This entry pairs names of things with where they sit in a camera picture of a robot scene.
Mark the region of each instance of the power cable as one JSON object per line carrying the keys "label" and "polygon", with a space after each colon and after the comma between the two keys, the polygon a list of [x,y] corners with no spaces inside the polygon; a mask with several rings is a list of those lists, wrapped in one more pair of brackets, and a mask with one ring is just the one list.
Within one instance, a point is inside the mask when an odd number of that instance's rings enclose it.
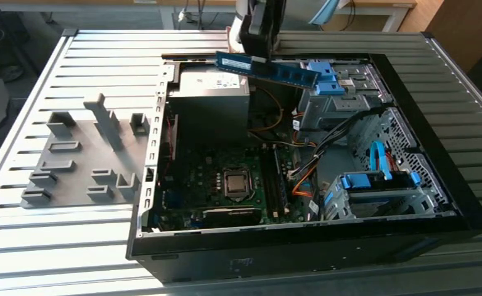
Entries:
{"label": "power cable", "polygon": [[341,29],[341,31],[345,31],[349,29],[351,24],[355,22],[355,17],[357,17],[357,3],[355,3],[355,0],[350,0],[350,12],[349,12],[349,17],[347,17],[347,25],[345,26],[343,29]]}
{"label": "power cable", "polygon": [[36,67],[33,60],[31,59],[29,55],[27,54],[25,50],[23,49],[23,46],[19,42],[17,37],[12,34],[11,29],[3,20],[1,9],[0,9],[0,29],[5,32],[5,36],[8,37],[8,40],[9,40],[11,44],[13,45],[21,58],[27,62],[27,65],[29,66],[31,70],[33,71],[36,76],[40,76],[40,69]]}

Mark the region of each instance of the blue latch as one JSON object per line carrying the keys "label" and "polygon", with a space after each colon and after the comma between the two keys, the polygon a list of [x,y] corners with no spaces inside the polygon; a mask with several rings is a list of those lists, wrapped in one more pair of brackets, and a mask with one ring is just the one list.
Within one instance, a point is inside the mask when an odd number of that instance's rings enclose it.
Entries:
{"label": "blue latch", "polygon": [[327,196],[323,200],[323,205],[327,205],[327,203],[331,201],[333,196],[334,196],[333,192],[327,194]]}
{"label": "blue latch", "polygon": [[411,176],[414,185],[421,186],[422,184],[422,179],[421,179],[421,175],[418,174],[418,172],[411,171],[411,174],[409,174]]}
{"label": "blue latch", "polygon": [[342,177],[342,184],[343,184],[343,188],[349,189],[350,188],[350,182],[347,177]]}
{"label": "blue latch", "polygon": [[316,83],[316,94],[346,94],[346,89],[339,86],[338,74],[328,62],[308,62],[307,69],[319,73]]}
{"label": "blue latch", "polygon": [[370,149],[370,170],[377,170],[377,151],[378,151],[378,162],[381,163],[379,170],[383,172],[386,180],[391,180],[391,170],[387,163],[386,149],[381,141],[374,141]]}
{"label": "blue latch", "polygon": [[367,174],[349,174],[347,178],[353,188],[371,188],[371,182]]}

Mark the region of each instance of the floor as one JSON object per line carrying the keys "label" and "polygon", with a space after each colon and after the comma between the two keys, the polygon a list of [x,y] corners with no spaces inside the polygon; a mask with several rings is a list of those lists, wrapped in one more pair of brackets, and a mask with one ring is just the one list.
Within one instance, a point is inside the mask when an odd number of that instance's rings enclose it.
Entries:
{"label": "floor", "polygon": [[[21,13],[20,16],[31,35],[31,40],[24,45],[24,48],[39,68],[44,68],[45,66],[64,28],[83,28],[92,30],[162,29],[160,14],[156,12],[56,12],[52,15],[41,15],[37,12],[25,12]],[[234,17],[234,14],[227,13],[218,15],[215,13],[204,13],[204,28],[208,30],[222,30],[227,25],[231,25]],[[195,30],[196,22],[182,22],[180,29]],[[318,30],[318,27],[298,20],[286,19],[282,29]],[[482,60],[469,72],[469,76],[482,90]],[[29,96],[36,80],[37,77],[27,71],[21,79],[7,84],[11,96],[13,99],[17,99],[17,102],[23,102],[23,99]]]}

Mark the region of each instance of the metal workbench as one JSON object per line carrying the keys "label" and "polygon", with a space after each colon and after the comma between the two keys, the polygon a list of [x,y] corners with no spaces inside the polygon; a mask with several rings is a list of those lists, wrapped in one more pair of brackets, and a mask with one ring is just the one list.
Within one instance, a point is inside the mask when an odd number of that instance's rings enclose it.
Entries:
{"label": "metal workbench", "polygon": [[[280,40],[284,52],[387,55],[482,203],[482,95],[438,43],[421,34],[312,31]],[[482,236],[398,265],[163,287],[124,259],[131,205],[19,207],[51,112],[91,118],[83,96],[96,89],[118,117],[144,112],[160,54],[226,48],[219,31],[80,31],[60,39],[0,150],[0,295],[482,295]]]}

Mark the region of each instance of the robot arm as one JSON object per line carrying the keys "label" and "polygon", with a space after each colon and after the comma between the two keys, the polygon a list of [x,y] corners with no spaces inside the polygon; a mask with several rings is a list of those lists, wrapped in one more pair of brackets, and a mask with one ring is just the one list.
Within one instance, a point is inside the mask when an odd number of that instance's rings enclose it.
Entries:
{"label": "robot arm", "polygon": [[284,15],[322,25],[333,17],[339,0],[238,0],[236,17],[228,33],[232,51],[270,58],[278,44],[278,33]]}

